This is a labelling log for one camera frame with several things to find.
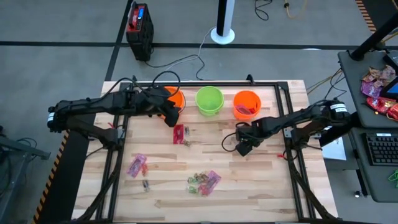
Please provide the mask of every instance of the orange bucket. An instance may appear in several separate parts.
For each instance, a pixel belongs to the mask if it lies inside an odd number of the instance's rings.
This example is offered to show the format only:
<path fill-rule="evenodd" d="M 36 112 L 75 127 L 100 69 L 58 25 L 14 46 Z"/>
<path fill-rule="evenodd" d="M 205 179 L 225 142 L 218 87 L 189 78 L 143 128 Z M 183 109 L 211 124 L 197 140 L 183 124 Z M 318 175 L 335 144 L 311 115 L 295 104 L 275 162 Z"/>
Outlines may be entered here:
<path fill-rule="evenodd" d="M 171 94 L 177 90 L 177 87 L 174 86 L 165 86 L 166 90 L 168 90 Z M 185 108 L 185 97 L 181 90 L 174 96 L 168 98 L 168 100 L 173 101 L 175 103 L 174 107 L 181 108 L 178 112 L 181 113 Z"/>
<path fill-rule="evenodd" d="M 253 119 L 261 109 L 261 100 L 257 94 L 250 90 L 240 91 L 234 96 L 233 113 L 235 118 L 241 121 Z"/>

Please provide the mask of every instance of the green bucket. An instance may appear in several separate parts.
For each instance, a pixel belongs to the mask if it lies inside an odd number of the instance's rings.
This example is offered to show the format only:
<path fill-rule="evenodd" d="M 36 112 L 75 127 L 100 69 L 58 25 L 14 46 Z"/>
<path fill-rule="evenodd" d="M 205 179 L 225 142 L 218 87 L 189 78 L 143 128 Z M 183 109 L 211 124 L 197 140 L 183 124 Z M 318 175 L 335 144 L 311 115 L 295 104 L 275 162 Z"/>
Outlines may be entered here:
<path fill-rule="evenodd" d="M 214 86 L 205 86 L 197 92 L 195 102 L 201 114 L 214 116 L 224 105 L 224 95 Z"/>

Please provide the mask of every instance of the gray floor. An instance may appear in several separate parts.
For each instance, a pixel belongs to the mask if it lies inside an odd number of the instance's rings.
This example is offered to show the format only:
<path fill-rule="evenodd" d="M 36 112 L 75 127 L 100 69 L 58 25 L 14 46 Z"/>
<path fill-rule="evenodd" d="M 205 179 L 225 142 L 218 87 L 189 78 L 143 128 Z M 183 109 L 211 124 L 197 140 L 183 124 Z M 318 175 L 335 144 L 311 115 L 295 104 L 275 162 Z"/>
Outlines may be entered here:
<path fill-rule="evenodd" d="M 149 5 L 155 42 L 199 43 L 215 25 L 216 0 L 141 2 Z M 291 2 L 292 13 L 297 13 L 301 2 Z M 253 3 L 236 0 L 234 43 L 358 45 L 370 34 L 354 0 L 309 0 L 299 20 L 288 19 L 283 0 L 274 0 L 264 8 L 270 15 L 266 22 L 255 16 Z M 114 42 L 125 5 L 122 0 L 0 0 L 0 41 Z M 150 63 L 163 64 L 196 52 L 156 49 Z M 97 47 L 0 47 L 0 124 L 6 134 L 13 139 L 35 138 L 40 148 L 56 152 L 61 136 L 46 128 L 47 108 L 59 100 L 98 96 L 111 54 L 112 48 Z M 199 76 L 213 80 L 240 80 L 252 74 L 256 80 L 304 79 L 310 86 L 339 68 L 337 51 L 332 50 L 203 49 L 201 57 L 206 67 Z M 182 79 L 194 80 L 199 68 L 195 60 L 173 70 Z M 121 48 L 112 79 L 135 75 L 151 80 L 160 71 L 135 61 L 128 48 Z M 344 81 L 338 87 L 347 89 Z M 315 90 L 310 101 L 323 98 L 327 89 L 324 85 Z M 338 94 L 332 91 L 330 97 Z M 354 111 L 349 93 L 340 100 Z M 12 221 L 33 217 L 54 156 L 30 165 Z M 355 173 L 330 166 L 328 171 L 341 218 L 396 223 L 398 204 L 354 198 L 353 192 L 359 189 Z"/>

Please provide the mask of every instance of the bucket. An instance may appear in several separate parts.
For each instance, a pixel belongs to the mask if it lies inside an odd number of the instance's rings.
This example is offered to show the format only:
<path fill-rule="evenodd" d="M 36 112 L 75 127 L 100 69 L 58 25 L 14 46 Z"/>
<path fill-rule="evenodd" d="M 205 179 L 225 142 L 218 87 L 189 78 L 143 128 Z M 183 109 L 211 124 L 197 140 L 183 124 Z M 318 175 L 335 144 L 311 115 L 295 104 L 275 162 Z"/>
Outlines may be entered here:
<path fill-rule="evenodd" d="M 241 121 L 253 119 L 261 109 L 261 100 L 250 90 L 240 91 L 234 96 L 233 113 Z"/>
<path fill-rule="evenodd" d="M 195 102 L 201 114 L 214 116 L 224 105 L 224 95 L 214 86 L 205 86 L 197 92 Z"/>
<path fill-rule="evenodd" d="M 165 86 L 164 87 L 167 91 L 169 91 L 171 94 L 173 94 L 176 90 L 177 87 L 174 86 Z M 179 107 L 181 108 L 178 113 L 181 113 L 184 108 L 185 108 L 185 96 L 182 93 L 181 90 L 178 91 L 178 93 L 176 93 L 174 96 L 171 96 L 169 98 L 167 98 L 168 100 L 172 101 L 175 103 L 174 107 Z"/>

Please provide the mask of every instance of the black keyboard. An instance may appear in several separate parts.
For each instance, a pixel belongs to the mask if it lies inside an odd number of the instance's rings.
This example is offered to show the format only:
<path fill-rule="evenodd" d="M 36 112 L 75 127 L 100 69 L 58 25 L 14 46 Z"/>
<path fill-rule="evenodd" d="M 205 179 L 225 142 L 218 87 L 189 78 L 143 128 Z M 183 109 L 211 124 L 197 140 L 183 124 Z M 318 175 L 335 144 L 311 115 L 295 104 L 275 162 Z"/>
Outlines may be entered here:
<path fill-rule="evenodd" d="M 366 133 L 365 139 L 371 165 L 398 166 L 398 135 L 377 136 Z"/>

